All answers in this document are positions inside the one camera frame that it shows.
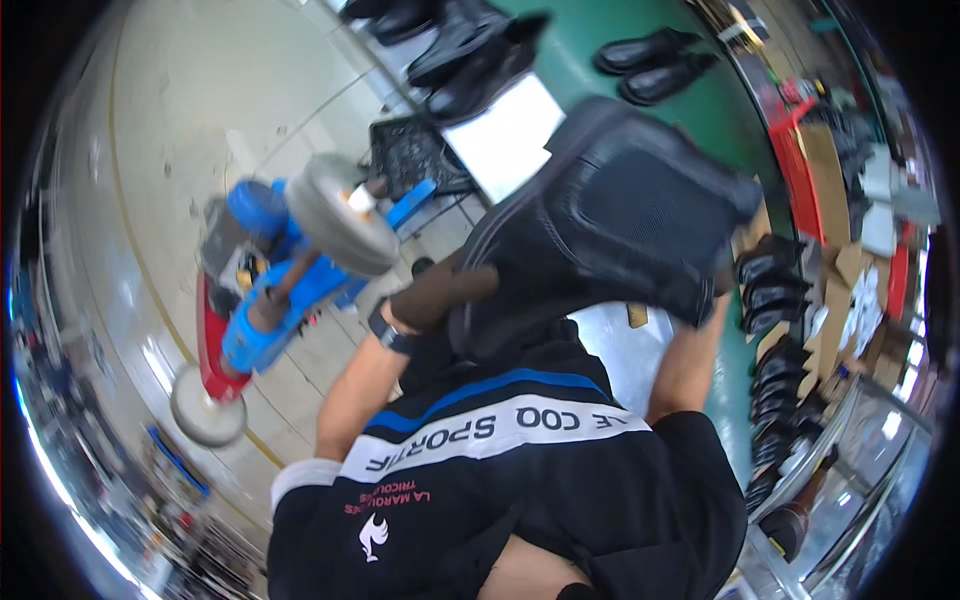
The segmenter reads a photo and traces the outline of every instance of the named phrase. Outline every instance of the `rooster logo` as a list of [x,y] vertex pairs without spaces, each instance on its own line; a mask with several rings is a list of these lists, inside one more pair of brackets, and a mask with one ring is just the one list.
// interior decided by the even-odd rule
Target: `rooster logo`
[[373,563],[374,561],[379,561],[380,559],[376,558],[373,555],[372,543],[375,543],[378,546],[383,545],[389,536],[387,531],[387,519],[384,518],[380,521],[380,524],[377,525],[373,522],[376,518],[376,513],[370,515],[370,518],[367,519],[367,523],[364,524],[363,529],[360,530],[360,544],[363,546],[364,553],[367,554],[367,562]]

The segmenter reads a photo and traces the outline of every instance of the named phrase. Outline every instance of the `plastic crate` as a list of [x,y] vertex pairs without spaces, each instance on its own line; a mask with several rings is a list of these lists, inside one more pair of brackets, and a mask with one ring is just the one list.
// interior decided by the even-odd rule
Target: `plastic crate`
[[798,128],[800,120],[816,102],[815,98],[808,98],[793,109],[784,110],[781,119],[770,126],[768,133],[790,192],[790,210],[793,213],[794,226],[797,230],[813,236],[821,244],[826,244],[817,191],[813,185],[813,174],[810,172],[810,164],[800,146]]
[[397,201],[423,180],[437,184],[436,194],[466,194],[476,183],[437,130],[422,117],[402,117],[370,125],[371,176],[386,176]]

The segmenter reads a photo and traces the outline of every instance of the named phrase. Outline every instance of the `white stripe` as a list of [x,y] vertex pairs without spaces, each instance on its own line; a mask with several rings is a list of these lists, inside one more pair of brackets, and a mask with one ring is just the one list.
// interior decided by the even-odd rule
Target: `white stripe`
[[627,431],[650,431],[650,426],[605,404],[526,394],[429,423],[403,444],[361,435],[340,476],[377,483],[391,473],[457,456],[484,459],[523,444],[603,440]]
[[292,465],[287,465],[274,479],[270,486],[270,510],[275,511],[276,505],[284,494],[303,486],[332,486],[337,478],[343,463],[328,458],[308,458]]

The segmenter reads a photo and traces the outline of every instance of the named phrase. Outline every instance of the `black glove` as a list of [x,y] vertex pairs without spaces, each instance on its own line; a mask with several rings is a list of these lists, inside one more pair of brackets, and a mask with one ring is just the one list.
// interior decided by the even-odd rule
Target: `black glove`
[[461,252],[454,252],[393,294],[390,311],[394,318],[419,333],[432,333],[452,307],[491,296],[500,284],[496,269],[485,265],[476,271],[456,273],[453,268]]

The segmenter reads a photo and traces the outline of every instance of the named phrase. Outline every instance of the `blue stripe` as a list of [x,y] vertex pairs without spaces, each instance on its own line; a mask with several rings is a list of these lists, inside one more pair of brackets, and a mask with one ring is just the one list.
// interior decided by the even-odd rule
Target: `blue stripe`
[[436,414],[438,411],[442,411],[448,406],[456,404],[460,400],[469,398],[471,396],[478,396],[493,390],[499,390],[500,388],[504,388],[511,383],[517,383],[519,381],[545,383],[547,385],[556,385],[565,388],[590,388],[592,390],[596,390],[604,397],[607,396],[603,393],[603,391],[600,390],[600,388],[596,386],[595,383],[583,375],[570,372],[543,372],[534,371],[532,369],[514,369],[491,379],[485,379],[484,381],[467,384],[459,390],[447,394],[446,396],[434,402],[430,408],[426,409],[426,411],[423,412],[423,416],[419,419],[407,419],[406,417],[401,417],[397,413],[381,411],[377,413],[377,415],[373,417],[370,422],[367,423],[366,429],[379,426],[393,429],[394,431],[401,433],[417,431],[432,415]]

